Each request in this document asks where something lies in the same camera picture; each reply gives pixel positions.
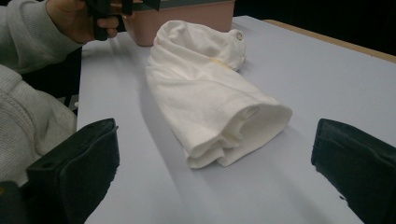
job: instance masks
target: white cloth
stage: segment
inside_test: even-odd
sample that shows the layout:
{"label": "white cloth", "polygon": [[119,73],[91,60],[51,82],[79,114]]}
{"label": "white cloth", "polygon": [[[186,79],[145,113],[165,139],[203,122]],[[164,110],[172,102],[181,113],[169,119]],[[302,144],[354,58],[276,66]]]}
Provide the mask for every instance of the white cloth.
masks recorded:
{"label": "white cloth", "polygon": [[273,139],[291,109],[237,72],[246,59],[242,32],[169,21],[158,31],[146,76],[187,163],[228,166]]}

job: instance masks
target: cardboard box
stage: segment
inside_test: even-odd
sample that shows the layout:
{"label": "cardboard box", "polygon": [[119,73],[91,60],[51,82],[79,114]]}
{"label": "cardboard box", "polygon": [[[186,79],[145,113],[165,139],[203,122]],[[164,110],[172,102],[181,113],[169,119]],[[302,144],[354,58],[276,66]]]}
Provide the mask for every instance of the cardboard box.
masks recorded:
{"label": "cardboard box", "polygon": [[168,0],[161,1],[159,11],[134,3],[135,18],[124,19],[123,22],[134,42],[147,47],[153,45],[160,27],[172,20],[199,23],[221,32],[230,31],[234,2],[235,0]]}

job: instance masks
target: white table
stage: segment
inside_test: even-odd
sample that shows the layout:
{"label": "white table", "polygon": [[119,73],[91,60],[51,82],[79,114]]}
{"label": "white table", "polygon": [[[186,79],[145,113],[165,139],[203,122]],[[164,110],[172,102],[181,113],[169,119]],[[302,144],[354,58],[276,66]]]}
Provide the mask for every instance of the white table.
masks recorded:
{"label": "white table", "polygon": [[126,34],[83,48],[78,127],[114,118],[120,168],[87,223],[361,223],[310,163],[318,120],[335,119],[396,146],[396,63],[250,17],[240,74],[293,110],[264,147],[223,168],[192,170],[149,91],[149,48]]}

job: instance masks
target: hand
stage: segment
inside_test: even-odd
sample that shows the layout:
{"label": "hand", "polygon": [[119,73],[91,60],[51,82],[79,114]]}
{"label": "hand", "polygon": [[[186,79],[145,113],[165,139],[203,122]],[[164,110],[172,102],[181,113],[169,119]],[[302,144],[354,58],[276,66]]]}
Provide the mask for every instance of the hand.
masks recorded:
{"label": "hand", "polygon": [[[79,44],[86,44],[92,40],[92,17],[88,17],[87,4],[83,0],[48,0],[47,13],[59,31]],[[121,14],[120,2],[111,4],[112,14]],[[110,16],[97,21],[98,26],[107,29],[108,37],[117,35],[119,20]]]}

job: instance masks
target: person's arm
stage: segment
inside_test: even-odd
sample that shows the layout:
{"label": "person's arm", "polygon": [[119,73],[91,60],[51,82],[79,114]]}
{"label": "person's arm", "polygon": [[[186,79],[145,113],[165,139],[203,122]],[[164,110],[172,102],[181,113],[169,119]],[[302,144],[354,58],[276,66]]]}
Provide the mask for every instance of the person's arm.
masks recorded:
{"label": "person's arm", "polygon": [[[117,34],[114,17],[98,23],[109,37]],[[0,7],[0,64],[20,74],[59,63],[92,40],[84,1],[13,0]]]}

